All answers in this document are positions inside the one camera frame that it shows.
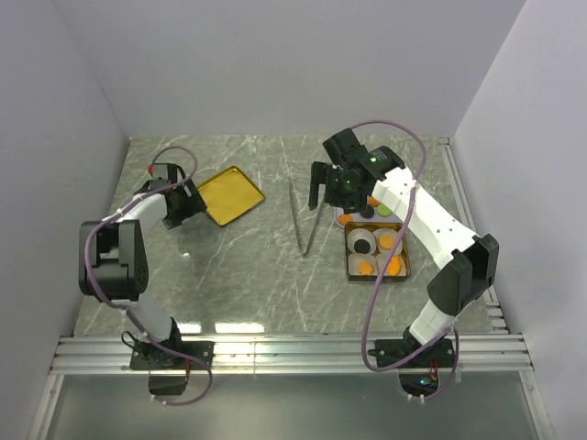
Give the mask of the gold tin lid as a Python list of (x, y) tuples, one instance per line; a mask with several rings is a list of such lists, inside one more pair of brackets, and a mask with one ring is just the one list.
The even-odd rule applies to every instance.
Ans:
[(197, 189), (206, 213), (219, 226), (227, 226), (265, 200), (258, 186), (237, 166), (220, 171)]

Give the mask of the lavender plastic tray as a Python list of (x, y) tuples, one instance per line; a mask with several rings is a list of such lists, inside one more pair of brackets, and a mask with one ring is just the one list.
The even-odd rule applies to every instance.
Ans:
[(393, 226), (398, 230), (402, 220), (384, 205), (370, 206), (362, 212), (347, 213), (342, 208), (335, 209), (335, 222), (338, 226)]

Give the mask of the metal tongs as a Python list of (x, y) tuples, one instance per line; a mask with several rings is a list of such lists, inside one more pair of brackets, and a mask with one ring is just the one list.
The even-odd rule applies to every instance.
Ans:
[(324, 212), (325, 202), (321, 201), (316, 208), (315, 215), (313, 216), (312, 226), (307, 230), (309, 235), (308, 237), (305, 237), (304, 227), (309, 225), (309, 220), (303, 219), (301, 216), (302, 209), (299, 207), (297, 191), (294, 188), (294, 182), (292, 180), (288, 181), (288, 198), (293, 221), (295, 243), (297, 245), (300, 257), (305, 259), (310, 253), (311, 247), (314, 244), (316, 231)]

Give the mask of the gold cookie tin base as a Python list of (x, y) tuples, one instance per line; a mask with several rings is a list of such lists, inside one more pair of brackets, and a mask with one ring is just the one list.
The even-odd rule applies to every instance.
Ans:
[[(372, 233), (376, 229), (378, 229), (378, 228), (391, 228), (391, 229), (396, 230), (399, 233), (401, 227), (398, 230), (396, 230), (393, 227), (393, 225), (391, 225), (390, 227), (380, 227), (380, 226), (354, 226), (354, 225), (349, 226), (349, 225), (347, 225), (344, 228), (344, 233), (345, 233), (345, 252), (346, 252), (346, 255), (345, 255), (345, 265), (346, 265), (345, 271), (346, 271), (347, 280), (349, 282), (375, 282), (376, 279), (377, 279), (377, 277), (379, 276), (380, 272), (378, 273), (377, 276), (370, 276), (370, 277), (354, 277), (354, 276), (349, 276), (348, 275), (348, 255), (351, 254), (351, 252), (349, 251), (348, 246), (347, 246), (347, 235), (348, 235), (348, 233), (350, 231), (352, 231), (353, 229), (355, 229), (355, 228), (365, 228), (365, 229), (368, 229), (369, 231), (371, 231)], [(382, 253), (377, 248), (377, 250), (375, 251), (375, 253), (373, 254), (373, 256), (376, 259), (376, 257), (378, 255), (380, 255), (380, 254), (382, 254)], [(409, 260), (409, 255), (408, 255), (407, 241), (406, 241), (406, 238), (405, 237), (402, 238), (402, 241), (398, 244), (398, 246), (395, 249), (395, 252), (394, 252), (393, 255), (401, 255), (402, 256), (402, 258), (404, 260), (404, 263), (405, 263), (405, 266), (407, 268), (407, 275), (405, 277), (385, 277), (384, 274), (383, 274), (382, 280), (384, 282), (387, 282), (387, 281), (389, 281), (389, 282), (391, 282), (391, 281), (406, 281), (411, 276), (411, 266), (410, 266), (410, 260)]]

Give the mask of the orange round dotted cookie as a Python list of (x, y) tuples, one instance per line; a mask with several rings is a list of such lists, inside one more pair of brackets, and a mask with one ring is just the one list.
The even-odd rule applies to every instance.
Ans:
[(395, 236), (391, 234), (382, 234), (378, 238), (378, 243), (381, 249), (391, 250), (395, 243)]

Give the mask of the orange pumpkin cookie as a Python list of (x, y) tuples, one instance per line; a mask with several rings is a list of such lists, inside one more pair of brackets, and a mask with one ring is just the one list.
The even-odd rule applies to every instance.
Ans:
[(399, 256), (393, 256), (388, 263), (386, 274), (390, 277), (399, 276), (402, 272), (403, 262)]

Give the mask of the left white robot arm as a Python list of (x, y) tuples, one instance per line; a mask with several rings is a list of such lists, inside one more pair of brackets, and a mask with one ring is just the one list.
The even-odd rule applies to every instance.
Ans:
[(156, 224), (173, 229), (204, 212), (206, 205), (181, 166), (155, 162), (149, 174), (127, 206), (80, 225), (79, 286), (84, 295), (118, 310), (136, 327), (136, 333), (121, 336), (132, 350), (132, 369), (206, 370), (214, 345), (183, 341), (175, 319), (149, 293), (144, 244), (145, 235)]

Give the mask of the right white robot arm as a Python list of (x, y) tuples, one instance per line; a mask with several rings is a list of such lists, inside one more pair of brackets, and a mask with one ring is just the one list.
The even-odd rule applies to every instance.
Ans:
[(455, 329), (460, 313), (493, 285), (499, 244), (492, 235), (479, 236), (454, 218), (418, 182), (418, 172), (410, 171), (390, 148), (368, 150), (350, 128), (328, 138), (323, 146), (329, 161), (311, 166), (309, 208), (316, 209), (320, 191), (327, 204), (350, 212), (363, 210), (374, 198), (401, 219), (398, 235), (411, 232), (438, 268), (427, 285), (426, 305), (391, 355), (393, 363), (372, 365), (365, 346), (360, 349), (363, 363), (374, 372), (398, 369), (408, 362), (424, 366)]

